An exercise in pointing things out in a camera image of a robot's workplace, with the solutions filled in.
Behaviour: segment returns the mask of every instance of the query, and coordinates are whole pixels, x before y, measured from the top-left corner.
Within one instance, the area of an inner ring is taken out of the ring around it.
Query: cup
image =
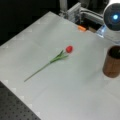
[[[120,74],[120,46],[112,46],[106,55],[103,73],[110,78]]]

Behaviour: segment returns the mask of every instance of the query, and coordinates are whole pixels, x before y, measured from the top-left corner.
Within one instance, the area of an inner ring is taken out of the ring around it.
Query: white table
[[[68,45],[69,58],[24,82]],[[49,12],[0,47],[0,80],[42,120],[119,120],[120,77],[102,73],[110,46]]]

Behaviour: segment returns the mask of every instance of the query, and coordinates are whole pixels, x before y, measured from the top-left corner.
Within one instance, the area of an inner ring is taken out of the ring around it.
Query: red flower
[[[73,47],[72,46],[68,46],[67,48],[66,48],[66,52],[67,53],[71,53],[73,51]]]

